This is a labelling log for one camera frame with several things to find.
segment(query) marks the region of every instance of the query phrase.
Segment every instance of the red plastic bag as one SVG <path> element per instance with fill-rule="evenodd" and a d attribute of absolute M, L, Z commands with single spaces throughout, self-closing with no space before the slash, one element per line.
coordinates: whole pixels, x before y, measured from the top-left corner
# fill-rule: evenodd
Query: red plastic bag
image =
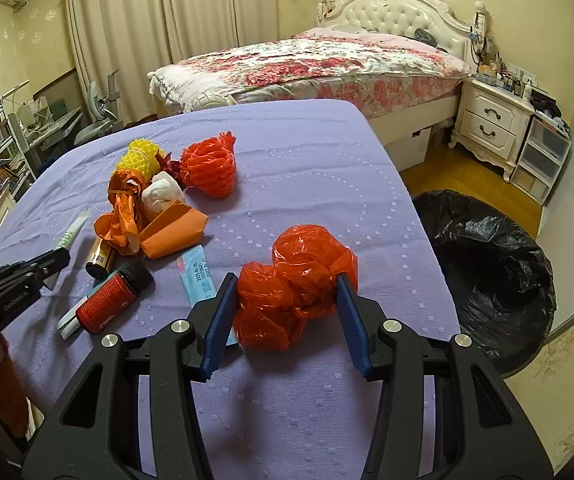
<path fill-rule="evenodd" d="M 340 273 L 346 272 L 358 289 L 358 258 L 322 226 L 287 229 L 273 244 L 272 260 L 272 266 L 245 264 L 240 272 L 234 330 L 246 348 L 291 347 L 308 319 L 336 309 Z"/>
<path fill-rule="evenodd" d="M 236 183 L 236 159 L 231 132 L 196 142 L 182 152 L 180 177 L 187 187 L 195 186 L 212 198 L 224 198 Z"/>

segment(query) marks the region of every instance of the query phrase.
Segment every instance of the drawer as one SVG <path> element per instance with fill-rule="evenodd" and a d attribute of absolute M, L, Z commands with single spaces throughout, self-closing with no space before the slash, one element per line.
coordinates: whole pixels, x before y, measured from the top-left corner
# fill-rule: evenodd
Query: drawer
<path fill-rule="evenodd" d="M 500 155 L 503 159 L 509 158 L 516 137 L 507 130 L 484 120 L 471 112 L 465 112 L 460 131 L 461 135 L 469 137 L 490 152 Z"/>
<path fill-rule="evenodd" d="M 471 89 L 467 110 L 514 134 L 517 133 L 518 120 L 522 117 L 519 108 L 495 99 L 478 88 Z"/>

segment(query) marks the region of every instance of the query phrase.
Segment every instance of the blue packet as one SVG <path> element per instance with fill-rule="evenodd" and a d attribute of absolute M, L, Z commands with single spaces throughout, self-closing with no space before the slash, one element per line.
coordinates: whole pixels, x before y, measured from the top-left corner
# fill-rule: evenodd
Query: blue packet
<path fill-rule="evenodd" d="M 216 297 L 218 289 L 211 278 L 211 271 L 202 245 L 193 246 L 181 253 L 177 263 L 180 279 L 192 308 L 199 301 Z M 238 344 L 238 340 L 232 328 L 227 339 L 227 346 L 235 344 Z"/>

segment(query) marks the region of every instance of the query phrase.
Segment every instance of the curtain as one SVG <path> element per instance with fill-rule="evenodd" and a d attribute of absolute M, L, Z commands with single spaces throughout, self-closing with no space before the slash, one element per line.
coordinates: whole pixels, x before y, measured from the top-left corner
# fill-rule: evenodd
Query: curtain
<path fill-rule="evenodd" d="M 278 39 L 276 0 L 66 0 L 80 86 L 116 69 L 127 124 L 155 113 L 147 73 L 198 54 Z"/>
<path fill-rule="evenodd" d="M 106 95 L 107 76 L 119 69 L 120 119 L 155 113 L 147 73 L 172 62 L 163 0 L 67 0 L 67 18 L 83 93 L 96 81 Z"/>

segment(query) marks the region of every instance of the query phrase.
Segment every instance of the white crumpled tissue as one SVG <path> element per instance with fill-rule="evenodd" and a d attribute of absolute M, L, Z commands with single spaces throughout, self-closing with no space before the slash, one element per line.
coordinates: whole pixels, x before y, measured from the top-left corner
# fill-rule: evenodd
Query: white crumpled tissue
<path fill-rule="evenodd" d="M 141 200 L 147 220 L 151 222 L 176 200 L 184 202 L 184 193 L 170 174 L 161 171 L 142 192 Z"/>

